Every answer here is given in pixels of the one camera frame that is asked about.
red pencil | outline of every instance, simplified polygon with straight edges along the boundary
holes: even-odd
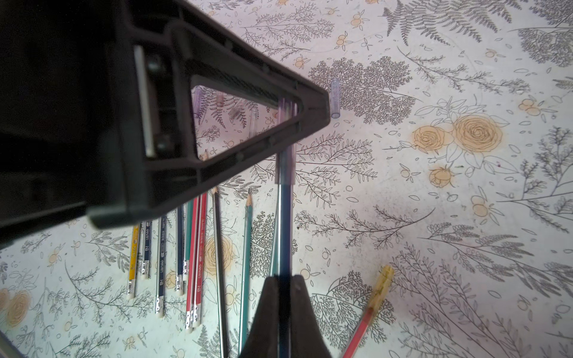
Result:
[[[199,203],[199,245],[195,260],[195,295],[193,297],[193,328],[201,325],[201,298],[203,293],[203,256],[205,255],[205,221],[207,219],[207,193]]]
[[[185,319],[185,331],[193,331],[193,299],[195,294],[195,258],[197,256],[198,226],[199,226],[199,198],[193,199],[193,212],[187,213],[191,220],[191,241],[189,244],[189,279],[187,280],[187,317]]]

metal ferrule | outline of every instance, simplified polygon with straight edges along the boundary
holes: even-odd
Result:
[[[183,290],[183,276],[182,275],[175,276],[175,290],[176,291]]]
[[[164,300],[163,296],[158,296],[155,299],[155,313],[163,312],[163,300]]]
[[[187,328],[191,328],[191,324],[192,324],[192,321],[191,321],[191,312],[190,312],[190,311],[187,311],[187,315],[185,316],[185,328],[186,328],[186,329],[187,329]]]
[[[129,280],[127,282],[127,294],[132,294],[135,290],[134,280]]]
[[[149,261],[143,261],[143,263],[142,263],[142,275],[149,276]]]
[[[201,310],[201,304],[193,305],[193,322],[197,322],[199,319],[199,312]]]

fern illustration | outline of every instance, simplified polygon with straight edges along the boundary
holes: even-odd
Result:
[[[258,193],[260,187],[260,185],[255,185],[254,182],[245,182],[241,175],[229,178],[217,186],[221,195],[228,195],[227,190],[230,190],[236,198],[242,200],[246,199],[249,193]]]
[[[527,288],[545,297],[561,296],[562,292],[573,297],[573,267],[558,262],[546,262],[543,268],[528,264],[521,259],[534,254],[527,251],[523,243],[508,240],[517,238],[515,235],[480,237],[473,232],[473,226],[447,222],[430,225],[427,229],[430,236],[419,239],[452,248],[452,258],[468,272],[479,272],[498,282],[516,276]]]
[[[444,56],[422,58],[420,56],[412,56],[410,53],[404,53],[398,49],[408,60],[416,64],[416,73],[418,73],[424,81],[435,84],[439,80],[448,81],[448,86],[463,92],[464,83],[477,84],[478,88],[484,92],[493,92],[497,95],[502,94],[505,89],[509,93],[521,95],[529,92],[529,84],[522,79],[517,80],[491,80],[490,72],[479,71],[474,74],[463,75],[468,72],[468,67],[461,64],[455,68],[440,67],[439,63],[444,59]]]
[[[316,316],[320,333],[333,347],[344,349],[348,344],[368,303],[372,286],[365,284],[359,272],[350,271],[348,275],[336,279],[324,294],[311,295],[312,309]],[[392,324],[394,307],[385,300],[378,315],[368,327],[360,347],[368,338],[376,343],[386,341],[383,323]]]
[[[199,338],[194,341],[199,345],[199,356],[202,358],[219,358],[221,357],[221,341],[219,339],[219,325],[215,332],[209,338],[207,328],[202,325]],[[238,354],[239,332],[236,328],[229,332],[229,357],[236,358]]]
[[[298,229],[312,230],[313,236],[333,236],[335,233],[344,233],[347,235],[346,248],[361,246],[365,239],[372,240],[374,248],[388,249],[394,247],[393,243],[398,244],[402,240],[401,230],[404,227],[415,224],[432,214],[434,210],[417,220],[411,219],[406,215],[390,214],[378,205],[374,206],[376,216],[384,223],[369,222],[358,217],[355,210],[347,214],[348,224],[337,214],[326,214],[328,219],[319,220],[316,216],[303,210],[296,214],[295,224]]]
[[[24,242],[24,244],[22,245],[20,252],[22,254],[25,254],[27,252],[34,252],[35,249],[37,249],[38,247],[40,247],[42,245],[44,240],[46,240],[47,238],[49,238],[52,235],[49,233],[39,233],[38,236],[39,236],[38,239],[26,240],[26,242]]]
[[[410,82],[410,71],[405,62],[392,61],[383,56],[368,66],[341,58],[327,65],[321,61],[313,67],[308,77],[317,85],[330,91],[333,78],[340,81],[340,107],[354,111],[364,123],[389,122],[397,125],[410,114],[415,98],[397,93],[396,90]]]
[[[344,139],[344,134],[333,132],[315,138],[310,144],[296,145],[296,181],[304,188],[304,195],[316,206],[323,208],[335,205],[340,194],[336,184],[340,183],[342,172],[350,173],[350,178],[358,182],[370,181],[378,176],[372,169],[374,158],[372,141]],[[274,156],[265,164],[255,164],[251,168],[253,180],[265,183],[274,178]]]
[[[220,136],[221,136],[221,131],[219,130],[219,127],[216,125],[212,125],[208,129],[202,131],[201,135],[197,136],[195,139],[197,141],[197,146],[202,147],[201,139],[205,139],[207,143],[211,143],[214,142],[215,139],[219,138]]]
[[[211,10],[234,10],[239,6],[251,5],[254,0],[219,0],[209,1],[207,7]]]
[[[251,237],[250,276],[266,277],[270,271],[274,234],[274,214],[262,211],[253,220]],[[298,251],[296,239],[292,239],[292,254]]]
[[[571,138],[573,132],[570,129],[550,129],[547,139],[539,141],[540,151],[534,156],[536,161],[530,163],[524,160],[520,167],[524,177],[521,197],[498,192],[498,195],[506,198],[499,202],[523,205],[529,208],[531,217],[568,234],[570,231],[565,223],[573,221],[570,217],[573,214],[573,180],[567,180],[566,176],[573,167]],[[538,174],[543,174],[544,180],[539,179]]]
[[[470,283],[462,279],[456,266],[444,260],[436,265],[408,244],[394,257],[392,265],[395,277],[391,290],[399,291],[401,297],[416,295],[423,299],[410,310],[414,325],[400,324],[405,337],[399,341],[410,352],[420,357],[447,358],[526,358],[530,353],[531,345],[519,337],[511,320],[497,313],[485,317],[480,312]]]
[[[526,0],[414,0],[410,3],[398,0],[394,11],[384,8],[383,16],[388,20],[388,35],[399,27],[406,45],[412,28],[422,30],[420,35],[447,45],[449,43],[440,35],[438,27],[446,27],[448,31],[481,42],[480,32],[474,26],[480,25],[498,32],[492,15],[511,23],[509,7],[521,9],[520,1]]]
[[[76,341],[72,342],[77,350],[74,353],[74,358],[93,358],[101,357],[105,349],[111,344],[111,335],[107,332],[103,334],[94,333],[89,337],[86,337],[81,341],[80,344]]]
[[[108,277],[102,285],[93,286],[91,283],[95,281],[98,268],[87,274],[75,275],[70,275],[67,266],[65,270],[74,287],[74,293],[71,295],[73,313],[79,318],[84,318],[88,309],[91,309],[92,321],[99,327],[105,324],[105,315],[109,311],[115,312],[116,319],[131,322],[133,310],[137,311],[138,318],[142,318],[154,307],[155,299],[149,290],[138,294],[133,301],[127,301],[124,286],[117,287],[111,277]]]
[[[127,242],[125,234],[112,237],[111,231],[97,231],[87,243],[97,247],[95,255],[98,262],[103,262],[107,266],[116,263],[117,267],[125,272],[129,270],[129,257],[125,254],[129,249]]]
[[[269,56],[280,54],[282,61],[300,51],[308,51],[299,44],[330,37],[334,24],[317,18],[319,13],[318,7],[311,2],[295,8],[294,13],[261,15],[254,25],[242,27],[243,38]]]
[[[561,89],[573,89],[573,77],[565,76],[564,80],[554,80],[555,85]]]
[[[570,66],[573,64],[573,2],[534,0],[533,4],[529,9],[550,26],[518,29],[521,46],[540,64],[549,61],[560,67]]]

black pencil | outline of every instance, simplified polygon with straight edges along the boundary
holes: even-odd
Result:
[[[176,228],[177,228],[177,273],[175,276],[175,292],[178,295],[183,295],[183,251],[184,251],[184,239],[183,239],[183,205],[177,207],[176,211]]]
[[[142,277],[149,278],[149,265],[151,253],[151,221],[145,222],[145,242],[143,246]]]
[[[221,358],[229,357],[227,340],[227,313],[225,311],[225,271],[223,267],[223,237],[221,236],[221,213],[219,210],[219,193],[213,188],[213,226],[215,232],[215,263],[217,265],[217,293],[219,297],[219,338],[221,340]]]

floral tablecloth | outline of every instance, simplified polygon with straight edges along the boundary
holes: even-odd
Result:
[[[341,117],[296,145],[293,269],[339,356],[381,265],[393,289],[357,356],[573,357],[571,0],[194,1],[266,55],[330,89]],[[200,150],[276,111],[204,91]],[[237,355],[243,217],[253,193],[251,314],[269,268],[269,158],[220,186],[225,305]],[[0,253],[0,329],[28,357],[216,357],[213,229],[203,324],[185,333],[168,215],[166,317],[150,280],[127,300],[129,227],[79,218]]]

